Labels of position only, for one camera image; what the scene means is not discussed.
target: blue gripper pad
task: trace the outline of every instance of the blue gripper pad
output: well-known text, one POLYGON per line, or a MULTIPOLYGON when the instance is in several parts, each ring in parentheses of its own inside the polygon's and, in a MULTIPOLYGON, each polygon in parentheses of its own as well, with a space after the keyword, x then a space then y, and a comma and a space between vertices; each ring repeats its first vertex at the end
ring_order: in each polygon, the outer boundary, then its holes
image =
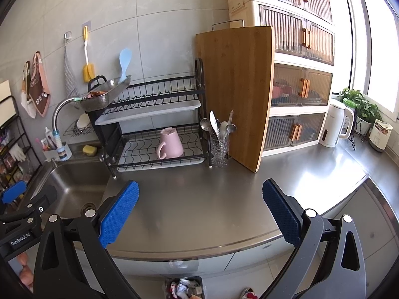
POLYGON ((285 241, 298 247, 301 244, 301 223, 293 210, 289 207, 287 201, 281 195, 273 179, 270 178, 264 182, 262 192, 263 199, 280 228, 285 241))
POLYGON ((1 200, 4 204, 12 203, 25 191, 26 191, 26 183, 24 181, 19 181, 16 184, 14 184, 12 187, 8 188, 3 192, 1 200))
POLYGON ((105 248, 108 244, 115 242, 138 200, 138 192, 137 182, 130 182, 101 221, 99 240, 102 247, 105 248))

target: kettle handle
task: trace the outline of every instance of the kettle handle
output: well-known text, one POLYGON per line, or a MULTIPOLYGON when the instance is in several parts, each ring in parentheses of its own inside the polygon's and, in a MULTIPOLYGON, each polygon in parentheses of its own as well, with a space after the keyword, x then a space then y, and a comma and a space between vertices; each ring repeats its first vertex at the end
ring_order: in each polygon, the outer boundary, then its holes
POLYGON ((349 137, 349 135, 350 135, 350 133, 352 131, 353 123, 355 121, 355 116, 353 114, 353 111, 350 108, 348 108, 348 107, 345 107, 345 109, 344 109, 344 120, 345 120, 345 116, 349 117, 348 130, 346 131, 345 134, 340 134, 338 136, 339 138, 344 138, 344 139, 349 137))

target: shoe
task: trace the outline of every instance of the shoe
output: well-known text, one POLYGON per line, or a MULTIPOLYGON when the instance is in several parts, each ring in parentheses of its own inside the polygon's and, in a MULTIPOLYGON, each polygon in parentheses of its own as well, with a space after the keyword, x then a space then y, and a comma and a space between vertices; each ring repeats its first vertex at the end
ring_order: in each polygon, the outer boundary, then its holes
POLYGON ((252 288, 245 288, 243 292, 241 292, 240 299, 258 299, 258 296, 252 288))

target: yellow sponge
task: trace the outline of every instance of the yellow sponge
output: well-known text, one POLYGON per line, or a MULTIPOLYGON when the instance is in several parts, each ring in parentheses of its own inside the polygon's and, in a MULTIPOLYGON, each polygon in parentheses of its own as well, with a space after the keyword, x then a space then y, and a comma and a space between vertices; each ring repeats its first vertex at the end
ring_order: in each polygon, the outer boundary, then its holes
POLYGON ((87 156, 94 156, 97 153, 97 147, 86 145, 83 147, 83 153, 87 156))

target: hanging towel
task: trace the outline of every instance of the hanging towel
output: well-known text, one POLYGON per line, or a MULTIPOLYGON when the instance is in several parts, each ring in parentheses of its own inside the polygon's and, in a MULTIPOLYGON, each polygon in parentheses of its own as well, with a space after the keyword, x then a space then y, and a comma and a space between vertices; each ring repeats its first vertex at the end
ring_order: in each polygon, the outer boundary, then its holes
POLYGON ((23 80, 22 80, 22 91, 21 91, 21 104, 23 108, 26 110, 27 114, 35 119, 36 117, 36 108, 33 104, 33 100, 29 97, 29 88, 30 88, 30 62, 27 61, 23 68, 23 80))
MULTIPOLYGON (((65 76, 65 92, 67 93, 67 97, 76 97, 78 96, 77 88, 76 88, 76 79, 72 73, 71 65, 69 63, 68 54, 67 54, 67 38, 64 37, 64 76, 65 76)), ((79 104, 77 102, 73 103, 73 106, 79 109, 79 104)))
POLYGON ((33 56, 29 96, 33 99, 37 112, 44 117, 50 104, 50 90, 40 52, 36 52, 33 56))

